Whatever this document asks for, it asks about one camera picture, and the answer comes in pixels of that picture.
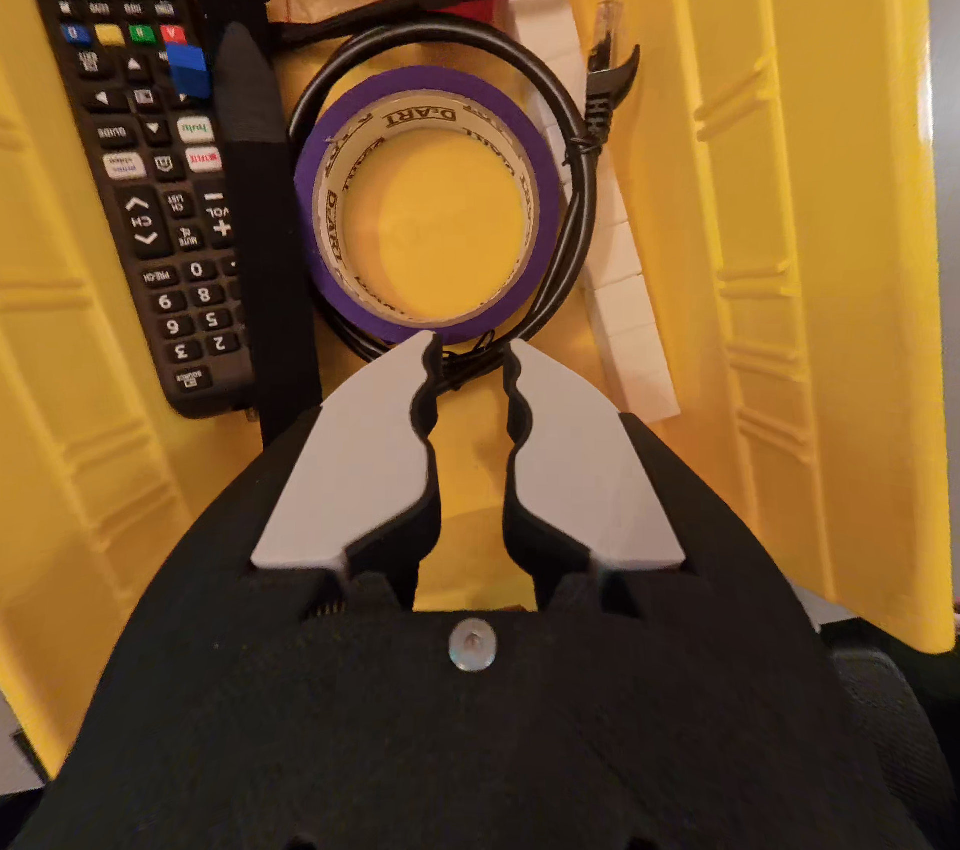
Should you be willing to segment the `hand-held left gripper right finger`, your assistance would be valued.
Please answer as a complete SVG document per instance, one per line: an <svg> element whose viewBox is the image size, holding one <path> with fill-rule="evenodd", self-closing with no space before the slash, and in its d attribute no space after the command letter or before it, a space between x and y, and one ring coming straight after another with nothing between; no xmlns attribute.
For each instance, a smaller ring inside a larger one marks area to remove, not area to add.
<svg viewBox="0 0 960 850"><path fill-rule="evenodd" d="M617 407L522 340L503 365L508 396L503 539L536 592L567 575L681 567L686 554Z"/></svg>

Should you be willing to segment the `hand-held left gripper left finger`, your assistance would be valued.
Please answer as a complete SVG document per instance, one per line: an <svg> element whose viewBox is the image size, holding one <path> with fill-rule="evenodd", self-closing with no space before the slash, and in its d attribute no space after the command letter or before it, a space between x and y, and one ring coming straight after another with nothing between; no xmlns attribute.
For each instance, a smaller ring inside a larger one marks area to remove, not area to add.
<svg viewBox="0 0 960 850"><path fill-rule="evenodd" d="M441 532L430 435L443 345L422 330L350 376L323 403L251 554L259 570L378 573L417 589Z"/></svg>

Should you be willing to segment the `yellow plastic bin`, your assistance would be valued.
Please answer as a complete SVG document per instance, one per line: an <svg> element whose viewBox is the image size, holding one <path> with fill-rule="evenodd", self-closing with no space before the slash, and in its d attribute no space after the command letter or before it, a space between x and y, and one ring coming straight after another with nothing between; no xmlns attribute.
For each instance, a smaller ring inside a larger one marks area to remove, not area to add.
<svg viewBox="0 0 960 850"><path fill-rule="evenodd" d="M929 0L620 1L643 63L608 152L680 407L654 431L802 587L950 650ZM258 451L164 398L37 3L2 0L2 692L47 772Z"/></svg>

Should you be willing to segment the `white foam strip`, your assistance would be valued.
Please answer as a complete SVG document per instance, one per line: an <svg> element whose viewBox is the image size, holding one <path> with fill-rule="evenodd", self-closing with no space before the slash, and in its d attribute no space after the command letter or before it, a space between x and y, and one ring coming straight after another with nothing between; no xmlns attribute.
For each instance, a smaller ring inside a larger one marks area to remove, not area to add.
<svg viewBox="0 0 960 850"><path fill-rule="evenodd" d="M506 7L507 32L550 68L584 113L589 70L570 0L507 0ZM546 134L569 201L572 183L570 168L561 167L566 153L559 125L543 98L535 90L531 94L530 116ZM639 251L608 152L599 157L596 221L581 286L610 399L648 424L678 415Z"/></svg>

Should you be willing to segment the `purple tape roll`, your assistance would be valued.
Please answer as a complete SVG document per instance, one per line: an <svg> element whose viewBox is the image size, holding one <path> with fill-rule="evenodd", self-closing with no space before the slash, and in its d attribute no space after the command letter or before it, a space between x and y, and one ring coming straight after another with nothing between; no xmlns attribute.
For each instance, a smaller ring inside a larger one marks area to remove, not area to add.
<svg viewBox="0 0 960 850"><path fill-rule="evenodd" d="M428 321L389 304L364 280L342 235L347 197L367 160L405 134L442 130L496 157L524 212L520 252L510 276L481 305ZM325 109L296 162L311 276L323 300L361 331L402 343L421 331L462 343L496 330L546 278L559 237L562 186L548 140L502 90L438 65L403 66L371 76Z"/></svg>

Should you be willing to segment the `black remote control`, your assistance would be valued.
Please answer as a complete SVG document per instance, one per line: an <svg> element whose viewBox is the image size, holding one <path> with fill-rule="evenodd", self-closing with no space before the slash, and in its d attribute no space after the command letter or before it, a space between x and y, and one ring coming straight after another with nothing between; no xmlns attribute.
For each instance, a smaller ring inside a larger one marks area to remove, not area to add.
<svg viewBox="0 0 960 850"><path fill-rule="evenodd" d="M196 0L36 0L153 365L174 411L254 406L218 123L172 74Z"/></svg>

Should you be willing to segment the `dark grey wedge block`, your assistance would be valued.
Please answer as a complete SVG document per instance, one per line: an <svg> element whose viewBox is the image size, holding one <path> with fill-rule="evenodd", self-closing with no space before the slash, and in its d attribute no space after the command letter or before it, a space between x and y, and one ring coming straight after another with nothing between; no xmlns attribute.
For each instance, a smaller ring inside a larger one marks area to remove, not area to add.
<svg viewBox="0 0 960 850"><path fill-rule="evenodd" d="M225 144L287 145L277 78L242 22L234 20L224 29L212 76L214 108Z"/></svg>

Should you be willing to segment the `small blue block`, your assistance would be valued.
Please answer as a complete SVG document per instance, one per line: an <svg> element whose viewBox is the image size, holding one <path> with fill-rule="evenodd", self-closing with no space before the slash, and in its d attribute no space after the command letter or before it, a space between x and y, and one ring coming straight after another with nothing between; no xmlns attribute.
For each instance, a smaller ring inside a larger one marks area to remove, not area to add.
<svg viewBox="0 0 960 850"><path fill-rule="evenodd" d="M167 62L176 92L191 100L210 100L212 81L205 52L190 43L167 43Z"/></svg>

